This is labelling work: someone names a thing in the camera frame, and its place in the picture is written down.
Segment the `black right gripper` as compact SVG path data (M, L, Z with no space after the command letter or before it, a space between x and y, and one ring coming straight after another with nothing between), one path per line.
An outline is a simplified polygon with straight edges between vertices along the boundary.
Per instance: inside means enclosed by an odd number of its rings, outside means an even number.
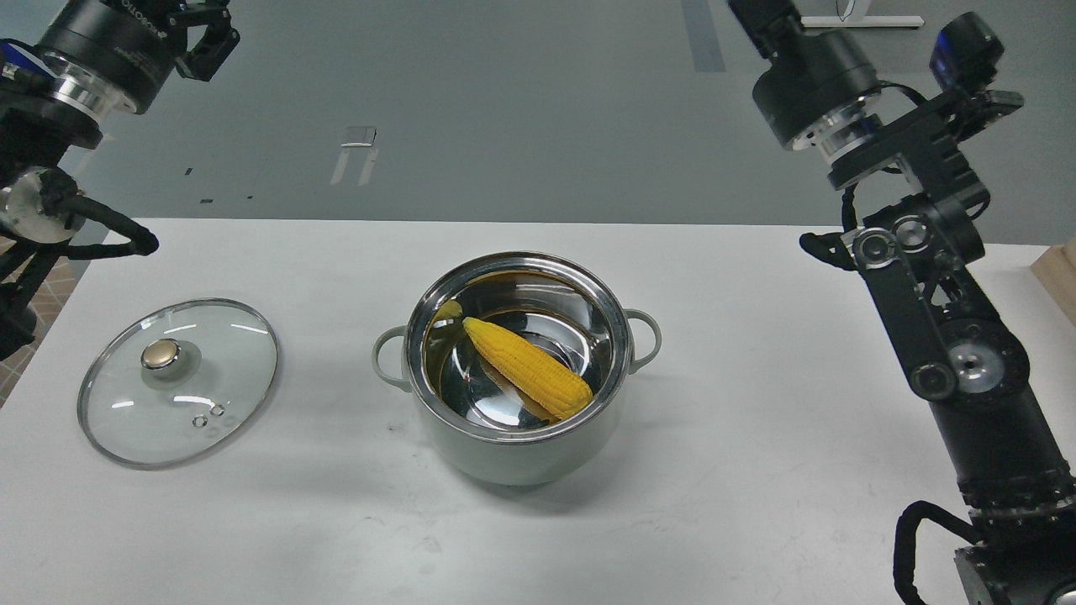
M880 92L875 66L844 30L810 32L792 1L731 1L730 11L769 68L752 99L785 150L824 116Z

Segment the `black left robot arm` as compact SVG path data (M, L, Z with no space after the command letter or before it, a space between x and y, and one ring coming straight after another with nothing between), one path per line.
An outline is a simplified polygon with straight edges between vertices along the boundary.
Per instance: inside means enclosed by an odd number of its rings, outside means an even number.
M166 80L210 81L240 34L227 1L69 1L34 45L3 40L1 354L34 341L30 305L54 265L139 255L158 239L61 169L114 112L141 115Z

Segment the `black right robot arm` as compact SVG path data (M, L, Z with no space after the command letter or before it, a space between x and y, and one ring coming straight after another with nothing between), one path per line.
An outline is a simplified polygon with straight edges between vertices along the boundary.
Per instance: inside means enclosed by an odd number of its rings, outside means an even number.
M849 32L810 32L791 1L731 1L769 68L752 96L777 141L816 147L843 194L843 230L803 234L818 261L855 271L900 369L929 403L968 520L929 502L895 527L893 583L920 604L917 532L930 520L961 537L954 565L971 604L1072 604L1073 475L1036 400L1027 349L973 279L975 227L990 192L958 145L1025 102L991 83L1004 54L976 13L946 24L931 52L942 88L884 123L868 105L884 89Z

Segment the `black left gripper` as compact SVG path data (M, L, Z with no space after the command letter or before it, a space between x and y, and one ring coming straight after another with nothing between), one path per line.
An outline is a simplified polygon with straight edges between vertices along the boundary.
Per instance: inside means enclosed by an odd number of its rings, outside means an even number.
M103 78L124 94L130 113L143 114L174 69L184 79L201 82L218 73L240 42L229 5L230 1L69 1L37 47ZM203 36L181 53L192 28L203 28Z

